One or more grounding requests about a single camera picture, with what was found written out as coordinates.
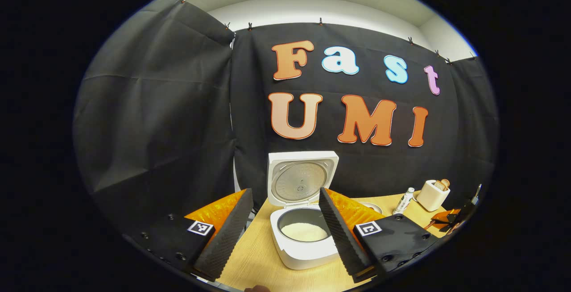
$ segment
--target pink letter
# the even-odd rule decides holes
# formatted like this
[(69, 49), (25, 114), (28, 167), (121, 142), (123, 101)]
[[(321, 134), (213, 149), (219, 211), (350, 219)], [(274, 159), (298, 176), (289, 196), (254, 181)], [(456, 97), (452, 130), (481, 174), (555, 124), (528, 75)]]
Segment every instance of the pink letter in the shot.
[(430, 87), (430, 91), (432, 91), (435, 96), (439, 95), (440, 88), (436, 86), (436, 79), (438, 79), (438, 74), (434, 72), (434, 68), (432, 66), (427, 66), (424, 68), (424, 72), (428, 74), (428, 86)]

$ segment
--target orange letter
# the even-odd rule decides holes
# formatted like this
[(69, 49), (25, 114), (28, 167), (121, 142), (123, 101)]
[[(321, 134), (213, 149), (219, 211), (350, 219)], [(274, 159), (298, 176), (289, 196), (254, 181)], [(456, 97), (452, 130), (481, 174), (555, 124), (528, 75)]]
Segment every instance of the orange letter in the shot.
[(289, 139), (304, 139), (314, 133), (318, 117), (318, 103), (323, 100), (316, 93), (304, 93), (299, 99), (306, 104), (303, 125), (299, 128), (291, 127), (288, 123), (290, 102), (294, 96), (290, 93), (275, 92), (268, 96), (272, 103), (272, 128), (280, 136)]
[(412, 108), (414, 113), (414, 129), (412, 129), (412, 137), (408, 140), (408, 145), (410, 147), (420, 147), (424, 144), (422, 135), (424, 134), (424, 123), (426, 122), (426, 116), (428, 116), (428, 110), (423, 107)]
[(369, 115), (369, 110), (365, 105), (365, 100), (360, 96), (345, 95), (341, 98), (341, 102), (347, 107), (345, 114), (345, 126), (343, 133), (337, 137), (342, 143), (354, 143), (357, 141), (355, 135), (355, 127), (359, 129), (361, 142), (365, 143), (375, 131), (375, 135), (371, 138), (371, 143), (378, 146), (389, 146), (391, 139), (391, 123), (392, 113), (396, 109), (396, 103), (389, 100), (381, 100), (377, 104), (375, 111)]
[(300, 67), (305, 66), (307, 54), (304, 50), (294, 53), (294, 49), (313, 51), (314, 45), (309, 41), (301, 41), (273, 46), (272, 50), (276, 52), (277, 58), (277, 72), (273, 74), (275, 80), (293, 79), (302, 75), (302, 70), (296, 69), (294, 62)]

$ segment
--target light blue letter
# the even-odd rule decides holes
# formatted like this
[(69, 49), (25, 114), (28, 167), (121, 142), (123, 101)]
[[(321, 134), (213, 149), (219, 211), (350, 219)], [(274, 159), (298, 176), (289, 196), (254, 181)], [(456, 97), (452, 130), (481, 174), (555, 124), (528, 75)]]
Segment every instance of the light blue letter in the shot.
[(397, 58), (394, 55), (385, 56), (385, 66), (387, 66), (387, 78), (391, 82), (405, 83), (408, 80), (408, 74), (406, 73), (406, 62), (401, 58)]
[(344, 48), (343, 46), (331, 46), (325, 49), (325, 54), (328, 55), (322, 61), (322, 66), (329, 72), (341, 72), (345, 74), (354, 75), (359, 72), (359, 67), (355, 64), (355, 53)]

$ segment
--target white rice cooker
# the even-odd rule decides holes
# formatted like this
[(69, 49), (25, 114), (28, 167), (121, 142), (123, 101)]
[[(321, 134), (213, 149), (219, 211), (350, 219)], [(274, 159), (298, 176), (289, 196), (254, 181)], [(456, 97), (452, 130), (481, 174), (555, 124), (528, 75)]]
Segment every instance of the white rice cooker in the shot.
[(318, 205), (320, 188), (329, 188), (339, 157), (333, 151), (269, 154), (268, 200), (283, 206), (269, 221), (281, 261), (293, 270), (338, 258), (337, 248)]

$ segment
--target finger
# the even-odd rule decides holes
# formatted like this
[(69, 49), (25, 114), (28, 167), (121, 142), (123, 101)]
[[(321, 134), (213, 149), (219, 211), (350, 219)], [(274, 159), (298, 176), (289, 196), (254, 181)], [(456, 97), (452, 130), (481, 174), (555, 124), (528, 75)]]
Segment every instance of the finger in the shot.
[(270, 292), (269, 288), (263, 285), (254, 286), (252, 292)]

